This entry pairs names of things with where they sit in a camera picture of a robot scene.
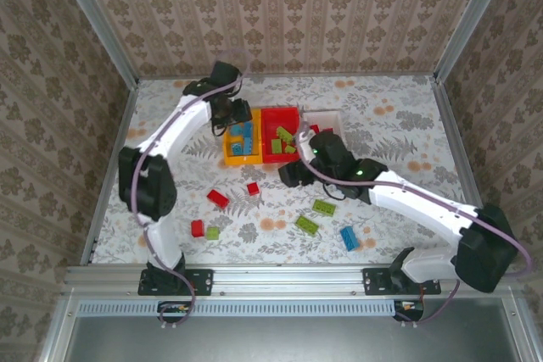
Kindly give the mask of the long red lego brick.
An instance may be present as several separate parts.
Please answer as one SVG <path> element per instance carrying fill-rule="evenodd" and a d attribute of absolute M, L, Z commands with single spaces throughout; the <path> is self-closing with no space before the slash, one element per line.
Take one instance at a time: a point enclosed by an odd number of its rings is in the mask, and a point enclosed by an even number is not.
<path fill-rule="evenodd" d="M 207 194 L 207 198 L 218 208 L 225 209 L 230 203 L 230 200 L 215 189 L 210 190 Z"/>

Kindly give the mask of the white plastic container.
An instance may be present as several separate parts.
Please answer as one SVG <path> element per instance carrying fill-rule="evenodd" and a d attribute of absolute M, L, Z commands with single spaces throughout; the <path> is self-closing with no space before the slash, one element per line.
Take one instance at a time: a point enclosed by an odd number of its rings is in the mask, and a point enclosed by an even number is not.
<path fill-rule="evenodd" d="M 343 121 L 339 110 L 312 110 L 302 114 L 302 120 L 309 126 L 318 125 L 320 132 L 325 128 L 333 128 L 333 133 L 346 142 Z"/>

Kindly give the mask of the red plastic container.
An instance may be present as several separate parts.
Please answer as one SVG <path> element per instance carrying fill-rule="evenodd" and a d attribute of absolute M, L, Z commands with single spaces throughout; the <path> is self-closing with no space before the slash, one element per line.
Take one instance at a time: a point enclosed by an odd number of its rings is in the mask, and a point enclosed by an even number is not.
<path fill-rule="evenodd" d="M 262 154 L 265 164 L 288 163 L 299 159 L 297 150 L 295 153 L 285 153 L 286 146 L 294 146 L 294 140 L 290 144 L 283 143 L 281 154 L 272 154 L 271 140 L 276 139 L 276 129 L 282 126 L 293 136 L 299 127 L 299 110 L 296 107 L 264 108 L 261 110 L 261 135 Z"/>

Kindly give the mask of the yellow plastic container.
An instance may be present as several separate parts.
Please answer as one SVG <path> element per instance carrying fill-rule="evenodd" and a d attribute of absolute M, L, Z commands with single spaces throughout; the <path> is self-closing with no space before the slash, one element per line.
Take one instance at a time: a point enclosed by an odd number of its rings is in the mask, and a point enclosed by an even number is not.
<path fill-rule="evenodd" d="M 261 109 L 251 109 L 253 123 L 253 154 L 250 156 L 232 154 L 231 145 L 233 143 L 240 143 L 243 146 L 244 137 L 231 136 L 229 133 L 230 128 L 227 127 L 226 132 L 223 135 L 222 151 L 224 155 L 224 162 L 229 166 L 239 166 L 245 164 L 262 164 L 262 136 L 261 136 Z"/>

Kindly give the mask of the grey metal panel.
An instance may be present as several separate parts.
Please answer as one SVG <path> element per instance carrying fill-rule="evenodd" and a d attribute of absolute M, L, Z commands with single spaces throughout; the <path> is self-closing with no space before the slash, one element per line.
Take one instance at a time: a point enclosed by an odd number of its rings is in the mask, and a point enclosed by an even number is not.
<path fill-rule="evenodd" d="M 527 304 L 457 299 L 430 322 L 369 316 L 83 316 L 63 301 L 38 362 L 543 362 Z"/>

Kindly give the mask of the aluminium table side rail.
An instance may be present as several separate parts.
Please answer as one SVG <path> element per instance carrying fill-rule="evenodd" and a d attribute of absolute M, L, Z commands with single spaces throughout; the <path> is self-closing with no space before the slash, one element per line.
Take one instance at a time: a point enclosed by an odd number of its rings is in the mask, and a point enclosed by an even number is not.
<path fill-rule="evenodd" d="M 85 247 L 81 255 L 81 266 L 88 265 L 89 262 L 92 260 L 94 248 L 96 243 L 98 242 L 99 233 L 103 225 L 105 212 L 109 203 L 109 196 L 111 194 L 113 185 L 115 184 L 115 174 L 118 165 L 118 153 L 125 144 L 131 119 L 135 111 L 137 97 L 138 89 L 136 84 L 133 88 L 130 89 L 128 93 L 128 99 L 126 101 L 126 106 L 120 121 L 119 129 L 117 131 L 112 154 L 109 159 L 108 167 L 104 176 L 104 182 L 101 186 L 97 205 L 92 217 L 92 222 L 88 230 Z"/>
<path fill-rule="evenodd" d="M 445 86 L 442 82 L 436 80 L 432 76 L 430 76 L 429 79 L 436 108 L 439 113 L 438 123 L 445 133 L 446 146 L 454 163 L 453 172 L 456 174 L 458 183 L 462 189 L 459 197 L 453 198 L 453 201 L 465 203 L 477 209 L 482 209 L 484 203 L 480 197 Z"/>

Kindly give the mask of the aluminium mounting rail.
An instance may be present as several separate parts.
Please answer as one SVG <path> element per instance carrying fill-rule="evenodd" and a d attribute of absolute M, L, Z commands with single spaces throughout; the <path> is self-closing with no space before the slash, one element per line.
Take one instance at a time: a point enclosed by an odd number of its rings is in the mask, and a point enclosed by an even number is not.
<path fill-rule="evenodd" d="M 366 269 L 376 265 L 205 265 L 213 271 L 213 297 L 362 297 Z M 137 292 L 143 264 L 72 266 L 65 290 L 89 295 L 131 296 Z"/>

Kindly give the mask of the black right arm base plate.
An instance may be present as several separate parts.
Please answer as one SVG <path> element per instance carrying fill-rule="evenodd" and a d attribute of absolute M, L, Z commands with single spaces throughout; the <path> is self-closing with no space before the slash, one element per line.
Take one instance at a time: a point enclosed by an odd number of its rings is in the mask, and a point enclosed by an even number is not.
<path fill-rule="evenodd" d="M 441 294 L 439 282 L 416 283 L 401 270 L 366 268 L 362 270 L 362 277 L 365 294 L 368 296 Z"/>

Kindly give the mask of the aluminium frame post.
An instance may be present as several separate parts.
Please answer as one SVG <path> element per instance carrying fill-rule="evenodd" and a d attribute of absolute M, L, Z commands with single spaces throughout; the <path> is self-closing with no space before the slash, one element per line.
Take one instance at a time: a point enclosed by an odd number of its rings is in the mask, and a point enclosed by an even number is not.
<path fill-rule="evenodd" d="M 130 91 L 137 88 L 138 74 L 109 23 L 98 0 L 76 0 Z"/>
<path fill-rule="evenodd" d="M 436 81 L 444 82 L 451 73 L 456 61 L 467 46 L 491 0 L 469 0 L 458 26 L 453 31 L 445 50 L 434 70 Z"/>

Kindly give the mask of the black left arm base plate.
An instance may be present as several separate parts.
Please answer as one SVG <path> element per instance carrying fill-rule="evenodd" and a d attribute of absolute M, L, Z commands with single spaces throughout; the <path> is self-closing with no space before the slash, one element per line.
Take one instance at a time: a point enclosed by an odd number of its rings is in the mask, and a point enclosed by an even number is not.
<path fill-rule="evenodd" d="M 196 296 L 211 295 L 212 269 L 187 269 L 183 272 Z M 186 283 L 170 272 L 148 265 L 141 272 L 137 293 L 140 296 L 189 296 L 190 290 Z"/>

